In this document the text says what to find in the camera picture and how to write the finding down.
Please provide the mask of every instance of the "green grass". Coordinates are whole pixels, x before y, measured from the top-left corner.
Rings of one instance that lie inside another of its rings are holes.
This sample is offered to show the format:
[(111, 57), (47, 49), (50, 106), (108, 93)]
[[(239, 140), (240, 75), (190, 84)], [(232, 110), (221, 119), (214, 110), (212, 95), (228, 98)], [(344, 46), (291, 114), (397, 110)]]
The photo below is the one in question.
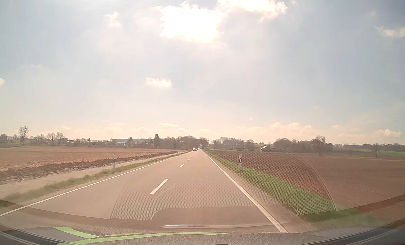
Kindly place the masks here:
[(337, 221), (338, 225), (370, 225), (378, 223), (376, 218), (370, 214), (359, 213), (354, 208), (336, 211), (331, 200), (327, 198), (297, 187), (276, 176), (246, 167), (239, 167), (237, 164), (227, 161), (210, 151), (206, 151), (206, 153), (251, 184), (257, 186), (260, 190), (269, 194), (293, 213), (297, 213), (298, 211), (299, 217), (303, 220), (322, 222), (343, 218), (344, 220)]
[[(148, 161), (145, 161), (142, 163), (135, 163), (135, 164), (129, 164), (129, 165), (122, 166), (122, 167), (117, 167), (117, 168), (115, 168), (115, 173), (131, 170), (133, 168), (137, 168), (137, 167), (140, 167), (140, 166), (143, 166), (146, 164), (151, 164), (151, 163), (165, 160), (165, 159), (175, 157), (175, 156), (177, 156), (177, 155), (160, 157), (160, 158), (151, 159), (151, 160), (148, 160)], [(104, 169), (97, 174), (85, 175), (84, 177), (80, 177), (80, 178), (71, 178), (66, 181), (60, 181), (58, 183), (49, 184), (42, 188), (31, 190), (31, 191), (21, 193), (21, 194), (20, 193), (11, 194), (11, 195), (8, 195), (5, 198), (3, 198), (3, 200), (0, 200), (0, 208), (13, 205), (13, 202), (20, 202), (20, 201), (30, 200), (33, 198), (38, 198), (43, 195), (62, 190), (64, 188), (68, 188), (68, 187), (75, 186), (78, 184), (83, 184), (83, 183), (86, 183), (86, 182), (89, 182), (89, 181), (92, 181), (95, 179), (99, 179), (99, 178), (102, 178), (105, 176), (109, 176), (112, 174), (113, 174), (112, 169)]]
[[(352, 151), (360, 151), (360, 152), (374, 152), (374, 150), (372, 150), (372, 149), (350, 149), (350, 150), (352, 150)], [(380, 155), (399, 157), (399, 156), (405, 156), (405, 152), (390, 151), (390, 150), (380, 150), (378, 152), (378, 156), (380, 156)]]

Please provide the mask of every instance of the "windshield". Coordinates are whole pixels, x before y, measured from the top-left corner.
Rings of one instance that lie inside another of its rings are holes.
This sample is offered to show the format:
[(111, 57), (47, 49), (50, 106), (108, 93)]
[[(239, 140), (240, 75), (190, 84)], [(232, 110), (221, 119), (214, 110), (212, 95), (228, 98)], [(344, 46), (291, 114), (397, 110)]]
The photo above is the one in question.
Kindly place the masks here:
[(0, 233), (303, 244), (404, 219), (405, 1), (0, 1)]

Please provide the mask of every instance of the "sky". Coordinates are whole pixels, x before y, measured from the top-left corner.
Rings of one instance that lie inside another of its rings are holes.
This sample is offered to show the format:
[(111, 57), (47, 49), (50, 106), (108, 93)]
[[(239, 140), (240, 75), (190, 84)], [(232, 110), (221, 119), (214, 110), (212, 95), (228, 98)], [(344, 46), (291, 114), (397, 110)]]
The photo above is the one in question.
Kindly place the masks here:
[(405, 1), (0, 1), (0, 134), (405, 144)]

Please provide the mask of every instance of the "white lane marking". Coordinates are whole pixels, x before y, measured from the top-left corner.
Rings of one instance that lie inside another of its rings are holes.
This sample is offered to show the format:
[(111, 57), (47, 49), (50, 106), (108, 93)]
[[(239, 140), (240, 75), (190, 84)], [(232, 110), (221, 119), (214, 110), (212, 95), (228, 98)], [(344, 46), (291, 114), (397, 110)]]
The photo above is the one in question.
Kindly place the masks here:
[(15, 211), (18, 211), (18, 210), (21, 210), (21, 209), (24, 209), (24, 208), (33, 206), (33, 205), (35, 205), (35, 204), (42, 203), (42, 202), (44, 202), (44, 201), (48, 201), (48, 200), (50, 200), (50, 199), (60, 197), (60, 196), (62, 196), (62, 195), (71, 193), (71, 192), (73, 192), (73, 191), (78, 191), (78, 190), (83, 189), (83, 188), (86, 188), (86, 187), (88, 187), (88, 186), (95, 185), (95, 184), (101, 183), (101, 182), (103, 182), (103, 181), (108, 181), (108, 180), (113, 179), (113, 178), (116, 178), (116, 177), (118, 177), (118, 176), (121, 176), (121, 175), (124, 175), (124, 174), (128, 174), (128, 173), (131, 173), (131, 172), (133, 172), (133, 171), (136, 171), (136, 170), (139, 170), (139, 169), (143, 169), (143, 168), (145, 168), (145, 167), (148, 167), (148, 166), (151, 166), (151, 165), (154, 165), (154, 164), (161, 163), (161, 162), (166, 161), (166, 160), (168, 160), (168, 159), (164, 159), (164, 160), (161, 160), (161, 161), (159, 161), (159, 162), (156, 162), (156, 163), (153, 163), (153, 164), (150, 164), (150, 165), (146, 165), (146, 166), (140, 167), (140, 168), (138, 168), (138, 169), (134, 169), (134, 170), (132, 170), (132, 171), (125, 172), (125, 173), (119, 174), (119, 175), (117, 175), (117, 176), (113, 176), (113, 177), (107, 178), (107, 179), (102, 180), (102, 181), (98, 181), (98, 182), (95, 182), (95, 183), (92, 183), (92, 184), (89, 184), (89, 185), (86, 185), (86, 186), (82, 186), (82, 187), (77, 188), (77, 189), (75, 189), (75, 190), (67, 191), (67, 192), (65, 192), (65, 193), (62, 193), (62, 194), (53, 196), (53, 197), (51, 197), (51, 198), (47, 198), (47, 199), (44, 199), (44, 200), (41, 200), (41, 201), (37, 201), (36, 203), (32, 203), (32, 204), (29, 204), (29, 205), (26, 205), (26, 206), (23, 206), (23, 207), (20, 207), (20, 208), (16, 208), (16, 209), (10, 210), (10, 211), (8, 211), (8, 212), (6, 212), (6, 213), (0, 214), (0, 217), (3, 216), (3, 215), (6, 215), (6, 214), (10, 214), (10, 213), (13, 213), (13, 212), (15, 212)]
[(215, 163), (215, 161), (213, 161), (213, 159), (211, 159), (211, 157), (209, 157), (205, 152), (204, 154), (243, 192), (243, 194), (245, 194), (245, 196), (251, 200), (251, 202), (254, 203), (254, 205), (266, 216), (266, 218), (272, 223), (272, 225), (274, 225), (280, 232), (288, 232), (286, 230), (286, 228), (284, 228), (283, 225), (281, 225), (280, 222), (278, 222), (274, 217), (272, 217), (272, 215), (266, 211), (265, 208), (263, 208), (253, 197), (251, 197), (251, 195), (245, 190), (243, 189), (235, 180), (232, 179), (232, 177), (230, 177), (230, 175), (228, 175), (223, 169), (221, 169), (221, 167)]
[[(159, 212), (159, 211), (160, 211), (160, 210), (157, 210), (156, 212), (154, 212), (154, 214), (156, 214), (156, 213)], [(151, 221), (152, 221), (152, 218), (154, 217), (154, 214), (151, 215), (151, 219), (150, 219)]]
[(158, 189), (160, 189), (160, 187), (162, 187), (163, 184), (166, 183), (168, 180), (169, 180), (169, 179), (165, 179), (165, 180), (164, 180), (162, 183), (160, 183), (160, 185), (157, 186), (150, 194), (156, 193), (156, 191), (157, 191)]

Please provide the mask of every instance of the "asphalt road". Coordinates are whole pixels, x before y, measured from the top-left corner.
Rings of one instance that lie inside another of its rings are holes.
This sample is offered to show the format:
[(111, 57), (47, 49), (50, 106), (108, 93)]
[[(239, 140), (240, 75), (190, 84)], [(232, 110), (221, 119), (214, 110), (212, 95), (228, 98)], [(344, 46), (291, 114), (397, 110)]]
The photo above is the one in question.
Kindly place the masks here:
[(241, 180), (235, 181), (227, 172), (204, 152), (190, 152), (58, 197), (53, 194), (51, 199), (1, 216), (0, 223), (19, 222), (25, 212), (36, 217), (55, 215), (53, 219), (91, 218), (105, 226), (111, 222), (162, 228), (264, 226), (266, 232), (294, 232), (283, 226), (294, 215), (286, 217), (273, 205), (259, 207), (258, 195), (247, 195)]

